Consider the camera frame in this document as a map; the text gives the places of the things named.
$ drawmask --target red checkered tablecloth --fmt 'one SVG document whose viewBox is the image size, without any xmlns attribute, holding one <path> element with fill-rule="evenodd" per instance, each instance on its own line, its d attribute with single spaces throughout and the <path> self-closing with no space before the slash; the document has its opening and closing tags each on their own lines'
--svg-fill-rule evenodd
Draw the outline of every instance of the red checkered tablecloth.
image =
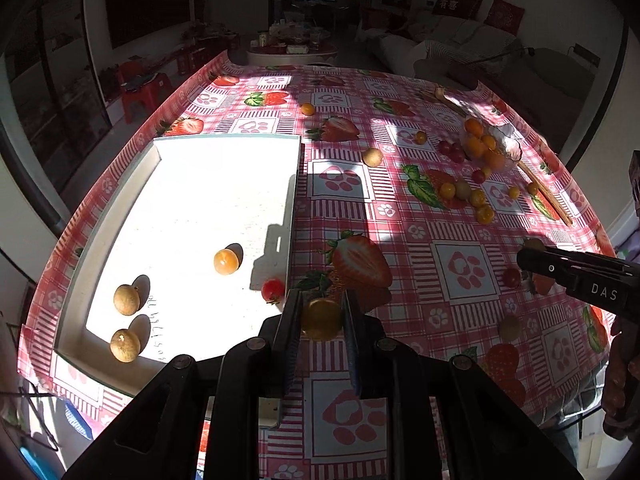
<svg viewBox="0 0 640 480">
<path fill-rule="evenodd" d="M 606 359 L 612 317 L 569 298 L 557 285 L 547 296 L 532 293 L 527 283 L 507 288 L 502 273 L 515 266 L 516 252 L 529 237 L 566 250 L 611 254 L 609 240 L 578 185 L 537 133 L 481 84 L 474 92 L 447 95 L 490 124 L 514 126 L 525 164 L 574 224 L 567 227 L 542 214 L 526 193 L 512 200 L 507 188 L 528 182 L 517 168 L 492 174 L 481 186 L 496 213 L 489 225 L 479 224 L 470 207 L 420 202 L 408 190 L 404 166 L 468 181 L 474 169 L 437 152 L 439 140 L 457 139 L 462 119 L 434 97 L 434 89 L 428 81 L 377 72 L 236 66 L 226 53 L 217 56 L 149 117 L 75 212 L 38 283 L 22 329 L 18 371 L 68 397 L 96 431 L 129 402 L 58 358 L 53 341 L 78 254 L 126 167 L 153 138 L 247 132 L 302 136 L 328 117 L 340 116 L 357 128 L 356 140 L 303 140 L 289 286 L 309 270 L 330 270 L 318 251 L 328 240 L 345 230 L 366 235 L 378 244 L 393 275 L 385 304 L 371 312 L 387 335 L 420 354 L 447 359 L 465 352 L 490 368 L 485 357 L 500 344 L 498 324 L 507 314 L 517 316 L 522 334 L 513 343 L 518 353 L 513 381 L 523 387 L 524 412 L 537 422 L 548 418 Z M 316 107 L 314 116 L 301 113 L 303 103 Z M 427 143 L 415 143 L 418 130 L 427 133 Z M 362 152 L 372 146 L 384 154 L 377 168 L 362 162 Z M 344 341 L 303 339 L 282 424 L 260 432 L 260 473 L 287 479 L 383 475 L 385 421 L 383 402 L 353 396 Z"/>
</svg>

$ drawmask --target red plastic stool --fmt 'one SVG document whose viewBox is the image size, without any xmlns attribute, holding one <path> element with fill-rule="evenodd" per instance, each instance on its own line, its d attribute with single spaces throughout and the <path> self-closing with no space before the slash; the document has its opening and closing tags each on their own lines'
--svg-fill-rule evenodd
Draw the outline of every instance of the red plastic stool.
<svg viewBox="0 0 640 480">
<path fill-rule="evenodd" d="M 131 122 L 130 106 L 134 102 L 140 102 L 151 114 L 156 110 L 164 99 L 160 94 L 165 93 L 166 97 L 172 94 L 174 89 L 167 75 L 163 72 L 156 73 L 156 76 L 148 83 L 143 84 L 138 90 L 127 92 L 122 86 L 137 75 L 145 75 L 145 70 L 138 61 L 127 61 L 118 67 L 118 82 L 120 83 L 120 95 L 122 97 L 122 107 L 124 108 L 124 120 L 128 124 Z"/>
</svg>

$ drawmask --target human hand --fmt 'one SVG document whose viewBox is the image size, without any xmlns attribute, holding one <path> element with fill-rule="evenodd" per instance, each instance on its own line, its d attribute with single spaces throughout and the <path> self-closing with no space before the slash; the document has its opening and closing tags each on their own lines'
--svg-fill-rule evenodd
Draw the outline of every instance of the human hand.
<svg viewBox="0 0 640 480">
<path fill-rule="evenodd" d="M 640 381 L 640 355 L 625 363 L 621 356 L 622 336 L 618 320 L 611 327 L 611 335 L 615 336 L 609 352 L 609 365 L 605 371 L 604 389 L 602 391 L 602 409 L 606 413 L 604 422 L 611 426 L 621 427 L 614 420 L 617 410 L 625 405 L 626 372 Z"/>
</svg>

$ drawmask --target tablecloth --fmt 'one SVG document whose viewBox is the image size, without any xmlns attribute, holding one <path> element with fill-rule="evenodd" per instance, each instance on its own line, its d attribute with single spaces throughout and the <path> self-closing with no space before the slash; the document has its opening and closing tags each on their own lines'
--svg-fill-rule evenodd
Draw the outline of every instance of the tablecloth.
<svg viewBox="0 0 640 480">
<path fill-rule="evenodd" d="M 462 118 L 439 102 L 434 90 L 428 81 L 380 72 L 236 66 L 226 53 L 217 56 L 149 117 L 73 215 L 22 328 L 18 371 L 68 397 L 97 431 L 113 420 L 130 399 L 57 357 L 53 341 L 78 256 L 123 172 L 158 136 L 281 133 L 301 135 L 304 142 L 289 286 L 312 270 L 334 280 L 326 252 L 345 232 L 364 235 L 380 248 L 392 274 L 391 285 L 376 297 L 380 306 L 370 313 L 382 320 L 387 335 L 435 358 L 464 352 L 487 371 L 500 366 L 492 355 L 506 352 L 515 372 L 500 386 L 537 422 L 558 411 L 606 359 L 612 316 L 569 298 L 558 285 L 547 296 L 533 293 L 530 283 L 508 288 L 502 273 L 515 266 L 516 252 L 529 237 L 566 250 L 612 254 L 609 240 L 556 156 L 482 84 L 473 92 L 449 91 L 447 97 L 489 124 L 511 123 L 524 163 L 574 224 L 565 226 L 548 205 L 535 204 L 525 192 L 511 199 L 507 188 L 524 190 L 528 182 L 518 168 L 494 173 L 482 186 L 471 183 L 474 168 L 468 161 L 455 164 L 436 150 L 441 139 L 457 139 Z M 303 103 L 312 103 L 316 113 L 304 116 Z M 427 133 L 425 144 L 415 142 L 418 130 Z M 382 151 L 379 167 L 362 162 L 369 147 Z M 241 164 L 241 153 L 230 156 Z M 435 195 L 418 200 L 411 193 L 415 171 L 434 185 Z M 472 208 L 456 208 L 438 195 L 438 183 L 460 177 L 483 188 L 495 210 L 491 224 L 479 224 Z M 517 316 L 522 325 L 519 339 L 508 347 L 498 346 L 498 324 L 506 314 Z M 262 475 L 330 479 L 385 474 L 385 405 L 353 395 L 341 338 L 302 339 L 296 380 L 282 405 L 281 426 L 260 432 Z"/>
</svg>

